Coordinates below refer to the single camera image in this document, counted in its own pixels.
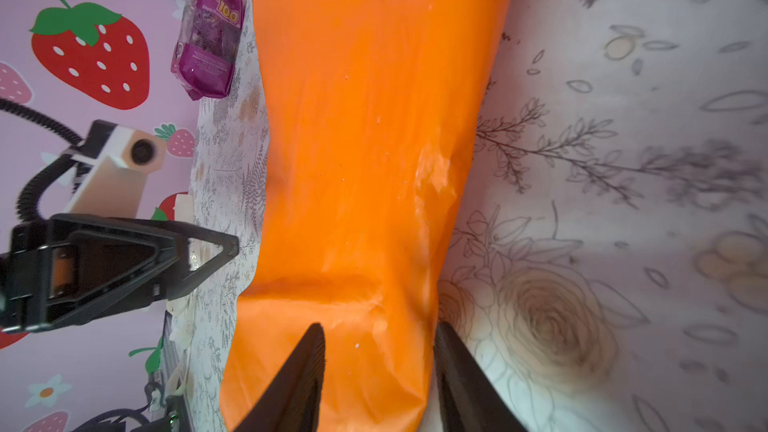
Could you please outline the white printed ribbon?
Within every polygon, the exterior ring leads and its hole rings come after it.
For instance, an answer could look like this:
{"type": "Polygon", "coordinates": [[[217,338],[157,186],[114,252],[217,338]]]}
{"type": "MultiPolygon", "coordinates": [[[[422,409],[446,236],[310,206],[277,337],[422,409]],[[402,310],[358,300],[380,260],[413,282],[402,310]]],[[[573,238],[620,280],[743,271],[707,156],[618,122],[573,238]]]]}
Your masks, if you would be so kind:
{"type": "Polygon", "coordinates": [[[185,374],[195,332],[193,292],[206,278],[199,269],[206,268],[204,257],[209,243],[199,237],[201,227],[194,223],[193,200],[189,193],[168,196],[156,209],[158,225],[179,236],[177,261],[164,275],[167,287],[163,325],[163,372],[167,378],[178,367],[185,374]]]}

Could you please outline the orange wrapping paper sheet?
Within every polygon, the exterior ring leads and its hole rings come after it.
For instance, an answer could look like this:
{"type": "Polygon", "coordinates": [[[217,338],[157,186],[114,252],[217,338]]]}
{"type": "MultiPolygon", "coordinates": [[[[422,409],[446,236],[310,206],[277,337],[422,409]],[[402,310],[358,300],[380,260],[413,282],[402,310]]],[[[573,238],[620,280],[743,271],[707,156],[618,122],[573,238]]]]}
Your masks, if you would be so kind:
{"type": "Polygon", "coordinates": [[[229,430],[313,323],[321,430],[418,427],[509,2],[253,0],[270,144],[258,263],[221,384],[229,430]]]}

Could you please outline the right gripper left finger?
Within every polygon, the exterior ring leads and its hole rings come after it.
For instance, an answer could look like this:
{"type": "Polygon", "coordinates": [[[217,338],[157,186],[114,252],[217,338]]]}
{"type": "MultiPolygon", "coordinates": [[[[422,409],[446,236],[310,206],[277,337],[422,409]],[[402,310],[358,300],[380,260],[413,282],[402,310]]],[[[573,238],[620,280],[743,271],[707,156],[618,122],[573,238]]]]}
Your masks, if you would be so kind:
{"type": "Polygon", "coordinates": [[[323,327],[312,323],[235,431],[317,431],[325,350],[323,327]]]}

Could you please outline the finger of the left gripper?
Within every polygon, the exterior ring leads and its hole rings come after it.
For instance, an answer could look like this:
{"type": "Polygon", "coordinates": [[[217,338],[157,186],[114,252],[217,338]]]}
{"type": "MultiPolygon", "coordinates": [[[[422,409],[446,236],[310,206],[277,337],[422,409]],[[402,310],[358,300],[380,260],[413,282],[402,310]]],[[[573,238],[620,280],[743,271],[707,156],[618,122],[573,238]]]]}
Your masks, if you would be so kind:
{"type": "MultiPolygon", "coordinates": [[[[80,326],[166,300],[164,275],[180,243],[157,222],[56,214],[17,225],[1,256],[2,331],[80,326]]],[[[204,282],[238,255],[239,240],[201,228],[204,282]]]]}

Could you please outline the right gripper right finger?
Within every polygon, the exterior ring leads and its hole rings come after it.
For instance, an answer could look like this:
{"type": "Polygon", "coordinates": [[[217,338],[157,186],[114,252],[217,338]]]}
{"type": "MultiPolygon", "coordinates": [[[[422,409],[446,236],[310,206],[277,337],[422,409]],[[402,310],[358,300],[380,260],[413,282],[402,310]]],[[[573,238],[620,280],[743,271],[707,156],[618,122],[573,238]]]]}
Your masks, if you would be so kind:
{"type": "Polygon", "coordinates": [[[448,322],[437,325],[434,361],[443,431],[527,431],[448,322]]]}

